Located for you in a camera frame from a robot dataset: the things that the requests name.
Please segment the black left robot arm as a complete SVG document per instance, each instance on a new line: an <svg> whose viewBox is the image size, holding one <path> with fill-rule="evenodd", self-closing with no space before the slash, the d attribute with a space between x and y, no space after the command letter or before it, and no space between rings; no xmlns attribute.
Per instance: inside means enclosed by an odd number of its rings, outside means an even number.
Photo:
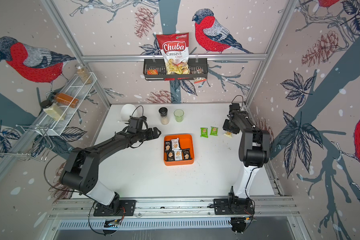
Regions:
<svg viewBox="0 0 360 240"><path fill-rule="evenodd" d="M75 148L69 154L60 183L72 190L86 195L104 207L120 208L119 195L106 187L99 180L100 164L115 153L132 147L133 144L155 140L160 137L161 131L157 128L133 130L125 127L122 131L95 146L81 149Z"/></svg>

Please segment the beige cookie packet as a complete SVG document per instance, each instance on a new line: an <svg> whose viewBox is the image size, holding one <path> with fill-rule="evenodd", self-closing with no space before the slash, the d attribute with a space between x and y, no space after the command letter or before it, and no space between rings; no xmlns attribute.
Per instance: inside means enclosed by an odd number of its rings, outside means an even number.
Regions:
<svg viewBox="0 0 360 240"><path fill-rule="evenodd" d="M232 133L231 132L225 132L224 136L226 136L228 138L232 138Z"/></svg>

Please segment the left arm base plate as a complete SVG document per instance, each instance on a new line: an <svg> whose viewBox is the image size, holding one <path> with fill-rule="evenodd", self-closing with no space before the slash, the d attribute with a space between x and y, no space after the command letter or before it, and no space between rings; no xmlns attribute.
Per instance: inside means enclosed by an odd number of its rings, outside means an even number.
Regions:
<svg viewBox="0 0 360 240"><path fill-rule="evenodd" d="M120 199L113 201L108 206L97 203L94 210L94 217L130 217L134 215L136 203L136 200Z"/></svg>

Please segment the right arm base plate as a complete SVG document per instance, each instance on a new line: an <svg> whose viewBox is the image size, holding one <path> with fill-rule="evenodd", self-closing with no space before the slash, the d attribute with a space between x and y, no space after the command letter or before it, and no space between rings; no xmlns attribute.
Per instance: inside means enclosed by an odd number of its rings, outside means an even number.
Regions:
<svg viewBox="0 0 360 240"><path fill-rule="evenodd" d="M254 215L255 208L253 202L249 199L228 198L214 199L209 208L214 209L215 215Z"/></svg>

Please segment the green cookie packet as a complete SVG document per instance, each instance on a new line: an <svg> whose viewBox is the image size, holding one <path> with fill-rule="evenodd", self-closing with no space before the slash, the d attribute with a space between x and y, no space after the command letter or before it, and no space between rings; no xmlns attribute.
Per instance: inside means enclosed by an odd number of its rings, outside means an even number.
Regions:
<svg viewBox="0 0 360 240"><path fill-rule="evenodd" d="M208 128L201 128L201 137L208 138Z"/></svg>
<svg viewBox="0 0 360 240"><path fill-rule="evenodd" d="M217 127L211 127L211 136L218 136L218 128Z"/></svg>

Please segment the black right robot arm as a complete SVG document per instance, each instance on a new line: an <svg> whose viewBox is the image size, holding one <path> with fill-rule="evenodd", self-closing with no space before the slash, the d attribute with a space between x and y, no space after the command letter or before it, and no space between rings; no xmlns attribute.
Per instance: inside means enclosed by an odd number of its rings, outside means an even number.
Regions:
<svg viewBox="0 0 360 240"><path fill-rule="evenodd" d="M238 150L241 166L228 194L228 208L234 215L253 216L255 202L251 199L250 188L257 172L269 161L270 133L257 127L238 103L229 105L227 117L223 130L234 135L242 134Z"/></svg>

